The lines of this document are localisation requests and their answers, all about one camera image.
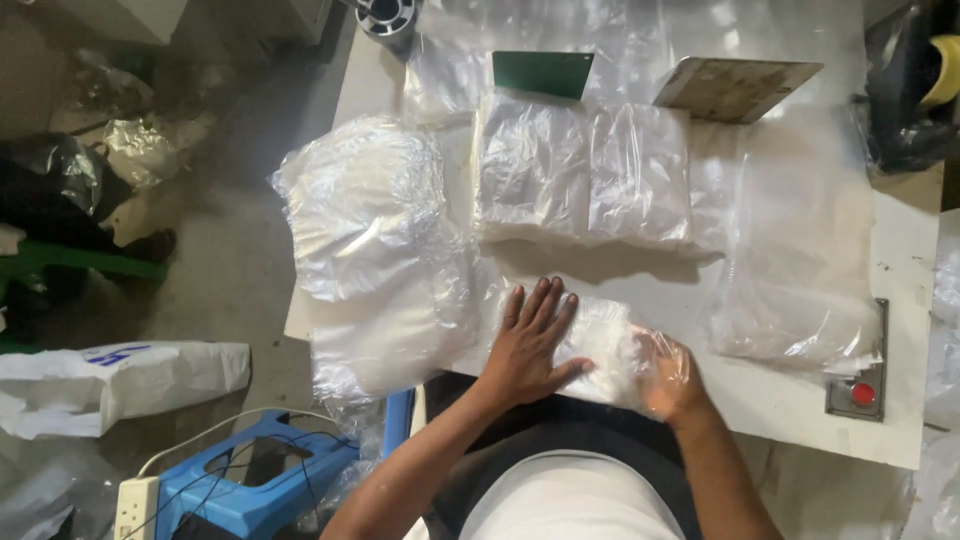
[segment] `concrete floor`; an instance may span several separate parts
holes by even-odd
[[[355,30],[354,20],[337,6],[322,44],[297,53],[245,89],[194,156],[191,170],[145,190],[110,218],[119,245],[161,228],[177,232],[167,281],[119,288],[93,276],[81,299],[39,321],[47,348],[154,339],[251,345],[248,389],[121,422],[102,437],[102,454],[121,473],[135,472],[144,455],[173,446],[241,407],[312,406],[309,347],[283,335],[296,274],[282,201],[267,178],[287,152],[330,130]],[[256,417],[241,419],[234,429]],[[224,435],[214,433],[198,446]],[[193,452],[191,447],[170,462]]]

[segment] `emergency stop button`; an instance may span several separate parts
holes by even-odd
[[[866,382],[858,382],[850,389],[850,397],[857,405],[870,405],[876,399],[876,390]]]

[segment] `white table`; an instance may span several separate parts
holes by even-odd
[[[404,67],[357,31],[333,122],[361,114],[398,113]],[[454,163],[462,169],[464,163]],[[890,301],[886,417],[883,423],[825,414],[825,388],[707,353],[696,321],[722,261],[697,262],[670,255],[601,247],[583,254],[531,255],[530,244],[495,246],[512,276],[559,274],[581,295],[626,302],[645,322],[681,339],[696,354],[709,393],[731,429],[838,454],[917,469],[924,421],[929,310],[933,294],[943,169],[911,175],[876,190],[872,238],[872,289]],[[451,200],[455,213],[461,205]],[[605,268],[599,273],[597,268]],[[297,287],[284,333],[305,339],[323,305]],[[476,368],[460,367],[470,372]]]

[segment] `left hand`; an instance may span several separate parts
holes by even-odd
[[[554,351],[577,310],[577,296],[571,294],[554,318],[563,292],[564,281],[560,278],[552,282],[540,278],[526,306],[522,286],[511,293],[500,334],[476,383],[504,409],[545,398],[593,369],[588,358],[572,358],[553,367]]]

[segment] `power strip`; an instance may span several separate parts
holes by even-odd
[[[154,540],[159,490],[157,477],[120,482],[113,540]]]

